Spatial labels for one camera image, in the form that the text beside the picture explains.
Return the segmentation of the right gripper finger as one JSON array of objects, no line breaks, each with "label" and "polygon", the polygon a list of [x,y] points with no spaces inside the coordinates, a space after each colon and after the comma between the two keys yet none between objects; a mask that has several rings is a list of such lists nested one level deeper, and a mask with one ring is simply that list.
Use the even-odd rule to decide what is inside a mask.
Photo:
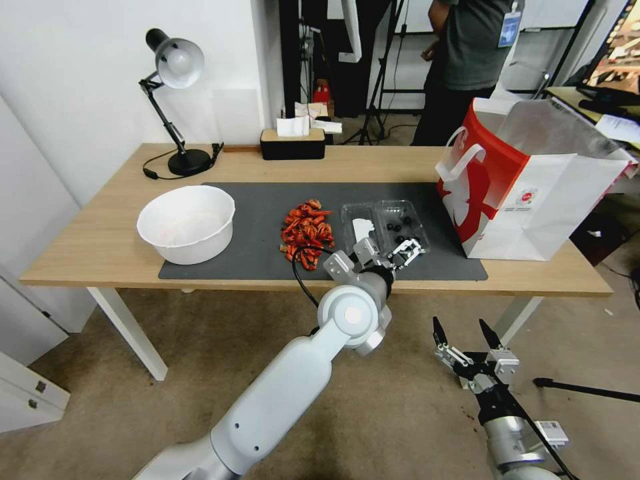
[{"label": "right gripper finger", "polygon": [[445,331],[437,316],[432,317],[432,322],[436,357],[452,371],[457,372],[456,369],[462,369],[464,373],[465,369],[473,365],[473,360],[448,343]]},{"label": "right gripper finger", "polygon": [[479,324],[482,334],[489,346],[489,351],[485,358],[485,363],[488,365],[489,371],[498,378],[502,384],[512,384],[515,374],[519,370],[520,360],[508,347],[501,343],[496,332],[494,332],[483,319],[479,319]]}]

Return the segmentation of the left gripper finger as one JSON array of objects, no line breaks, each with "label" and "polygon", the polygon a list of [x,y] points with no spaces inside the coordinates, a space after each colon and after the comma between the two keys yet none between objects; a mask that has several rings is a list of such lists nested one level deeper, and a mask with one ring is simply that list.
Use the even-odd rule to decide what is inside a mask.
[{"label": "left gripper finger", "polygon": [[360,266],[376,266],[381,264],[380,250],[369,237],[362,238],[353,246],[354,263]]},{"label": "left gripper finger", "polygon": [[417,239],[406,239],[387,256],[386,268],[399,271],[409,266],[416,258],[428,252]]}]

